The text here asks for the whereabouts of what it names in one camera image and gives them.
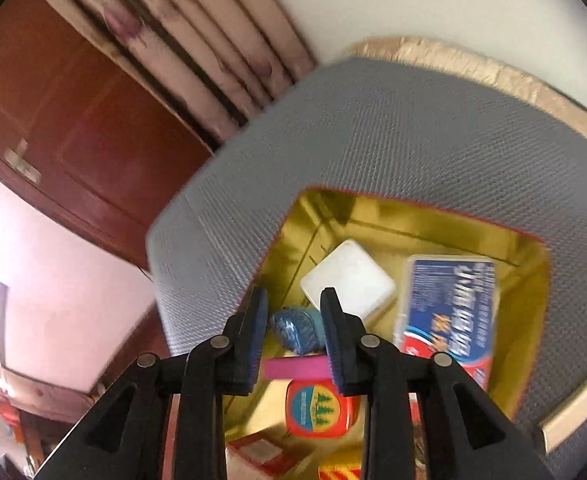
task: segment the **silver screw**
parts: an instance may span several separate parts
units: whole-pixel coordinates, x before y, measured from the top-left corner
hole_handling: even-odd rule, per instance
[[[138,361],[136,362],[138,363],[138,366],[141,368],[149,368],[150,366],[153,366],[156,362],[156,356],[154,354],[141,354],[138,357]]]
[[[433,362],[438,366],[448,367],[453,362],[451,356],[444,352],[439,352],[433,357]]]
[[[214,348],[226,348],[229,344],[229,338],[225,335],[212,337],[211,344]]]
[[[366,334],[360,338],[360,343],[367,348],[376,348],[380,344],[380,340],[373,334]]]

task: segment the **pink object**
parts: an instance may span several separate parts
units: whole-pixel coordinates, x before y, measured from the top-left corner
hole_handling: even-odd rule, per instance
[[[267,359],[263,368],[263,377],[267,381],[277,379],[299,379],[302,381],[331,379],[329,358],[326,355],[307,355]]]

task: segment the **yellow metal tin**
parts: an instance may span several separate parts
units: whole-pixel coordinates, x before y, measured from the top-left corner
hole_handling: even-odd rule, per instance
[[[544,244],[506,227],[420,204],[308,190],[292,206],[256,274],[256,284],[269,293],[270,311],[308,304],[300,288],[301,278],[349,238],[365,248],[395,280],[398,290],[412,254],[464,254],[495,261],[499,310],[488,391],[503,412],[513,417],[535,362],[549,296],[549,254]],[[370,332],[393,340],[395,303],[368,320]],[[283,354],[268,333],[263,359]],[[259,380],[251,396],[225,398],[226,439],[267,430],[285,446],[310,446],[314,453],[294,475],[317,478],[318,462],[324,456],[362,440],[364,412],[339,439],[291,436],[285,428],[286,387],[286,381]]]

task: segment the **door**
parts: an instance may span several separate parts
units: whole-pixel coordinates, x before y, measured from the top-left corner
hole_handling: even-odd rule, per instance
[[[0,180],[147,267],[144,237],[210,152],[45,0],[0,8]]]

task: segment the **gray fabric cushion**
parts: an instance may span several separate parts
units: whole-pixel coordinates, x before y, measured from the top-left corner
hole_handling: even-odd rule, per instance
[[[417,200],[543,238],[551,299],[518,426],[531,434],[587,378],[587,140],[493,89],[369,59],[310,75],[152,227],[149,259],[174,353],[220,332],[311,186]],[[586,460],[587,423],[547,463],[570,479]]]

